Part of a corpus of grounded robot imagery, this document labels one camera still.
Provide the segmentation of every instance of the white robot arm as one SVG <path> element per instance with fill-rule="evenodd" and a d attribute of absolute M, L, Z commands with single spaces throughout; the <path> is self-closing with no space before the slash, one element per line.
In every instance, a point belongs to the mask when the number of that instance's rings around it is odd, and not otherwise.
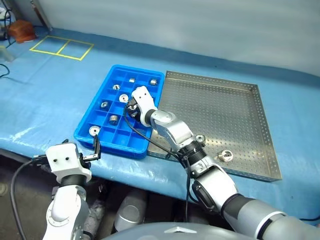
<path fill-rule="evenodd" d="M 318 228 L 239 194 L 229 175 L 205 153 L 203 139 L 197 139 L 173 113 L 157 110 L 145 86 L 133 91 L 127 107 L 130 116 L 146 127 L 152 126 L 181 159 L 187 159 L 194 179 L 192 190 L 200 204 L 210 212 L 220 213 L 236 232 L 263 240 L 320 239 Z"/>
<path fill-rule="evenodd" d="M 98 136 L 94 138 L 95 153 L 83 156 L 74 143 L 62 143 L 45 151 L 51 172 L 60 184 L 46 212 L 44 240 L 80 240 L 89 214 L 84 186 L 91 180 L 90 163 L 100 158 Z"/>

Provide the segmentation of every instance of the table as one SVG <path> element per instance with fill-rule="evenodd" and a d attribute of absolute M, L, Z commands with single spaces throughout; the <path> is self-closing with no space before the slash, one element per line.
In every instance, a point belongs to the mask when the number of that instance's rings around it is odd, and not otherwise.
<path fill-rule="evenodd" d="M 253 83 L 259 87 L 283 180 L 270 183 L 234 175 L 232 179 L 243 195 L 289 215 L 314 218 L 320 214 L 320 77 L 62 29 L 51 35 L 94 47 L 81 61 L 29 51 L 44 35 L 8 48 L 16 59 L 6 63 L 10 76 L 0 79 L 0 148 L 31 157 L 66 138 L 75 141 L 75 128 L 115 64 Z M 51 42 L 47 47 L 59 44 Z M 74 44 L 66 51 L 80 53 L 83 46 Z M 92 152 L 80 144 L 78 148 L 85 155 Z M 177 162 L 103 153 L 91 170 L 112 181 L 186 197 L 187 176 Z"/>

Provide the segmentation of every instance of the stainless steel tray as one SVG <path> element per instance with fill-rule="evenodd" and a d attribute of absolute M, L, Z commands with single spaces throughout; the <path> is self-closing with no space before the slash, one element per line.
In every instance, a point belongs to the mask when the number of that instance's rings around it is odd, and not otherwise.
<path fill-rule="evenodd" d="M 257 85 L 167 71 L 159 109 L 174 113 L 195 135 L 205 135 L 208 155 L 231 150 L 232 161 L 217 160 L 227 173 L 282 179 Z M 170 148 L 156 131 L 151 139 Z M 148 154 L 164 159 L 167 153 L 149 144 Z"/>

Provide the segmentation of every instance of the silver robot arm segment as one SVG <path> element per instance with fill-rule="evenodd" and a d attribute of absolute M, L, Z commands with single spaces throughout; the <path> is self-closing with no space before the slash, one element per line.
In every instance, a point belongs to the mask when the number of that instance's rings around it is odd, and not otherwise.
<path fill-rule="evenodd" d="M 208 211 L 220 213 L 236 232 L 255 239 L 319 239 L 320 229 L 239 194 L 230 176 L 205 153 L 205 144 L 173 113 L 158 110 L 145 86 L 133 91 L 132 97 L 128 107 L 139 111 L 129 114 L 144 126 L 152 126 L 173 151 L 187 157 L 194 179 L 192 190 Z"/>

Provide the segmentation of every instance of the yellow tape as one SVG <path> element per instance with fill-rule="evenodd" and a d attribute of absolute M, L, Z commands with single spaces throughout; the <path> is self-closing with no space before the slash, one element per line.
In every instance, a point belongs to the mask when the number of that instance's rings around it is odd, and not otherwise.
<path fill-rule="evenodd" d="M 66 46 L 67 44 L 70 43 L 70 40 L 66 41 L 65 44 L 59 49 L 59 51 L 56 52 L 56 54 L 59 54 Z"/>
<path fill-rule="evenodd" d="M 36 45 L 34 45 L 32 48 L 30 48 L 30 51 L 32 51 L 33 49 L 35 49 L 40 43 L 42 43 L 44 40 L 46 40 L 48 38 L 48 36 L 45 36 L 41 41 L 39 41 Z"/>
<path fill-rule="evenodd" d="M 35 49 L 37 46 L 39 46 L 44 40 L 46 40 L 47 38 L 53 38 L 53 39 L 61 39 L 61 40 L 66 40 L 66 43 L 63 44 L 63 46 L 57 51 L 57 52 L 50 52 L 50 51 L 42 51 L 42 50 L 37 50 Z M 80 44 L 86 44 L 86 45 L 90 45 L 89 49 L 87 51 L 85 51 L 85 53 L 81 56 L 81 57 L 74 57 L 74 56 L 69 56 L 69 55 L 64 55 L 64 54 L 60 54 L 61 51 L 68 45 L 68 43 L 70 42 L 76 42 L 76 43 L 80 43 Z M 30 51 L 32 52 L 36 52 L 36 53 L 42 53 L 42 54 L 50 54 L 50 55 L 54 55 L 54 56 L 59 56 L 59 57 L 63 57 L 63 58 L 67 58 L 67 59 L 73 59 L 73 60 L 78 60 L 78 61 L 82 61 L 85 56 L 91 51 L 91 49 L 94 47 L 93 43 L 89 43 L 89 42 L 85 42 L 85 41 L 78 41 L 78 40 L 73 40 L 73 39 L 69 39 L 69 38 L 64 38 L 64 37 L 59 37 L 59 36 L 50 36 L 47 35 L 45 36 L 42 40 L 40 40 L 36 45 L 34 45 L 32 48 L 30 48 Z"/>
<path fill-rule="evenodd" d="M 94 45 L 92 44 L 91 47 L 89 47 L 89 49 L 82 55 L 82 57 L 80 57 L 80 61 L 82 61 L 82 59 L 85 58 L 85 56 L 91 51 L 91 49 L 94 47 Z"/>

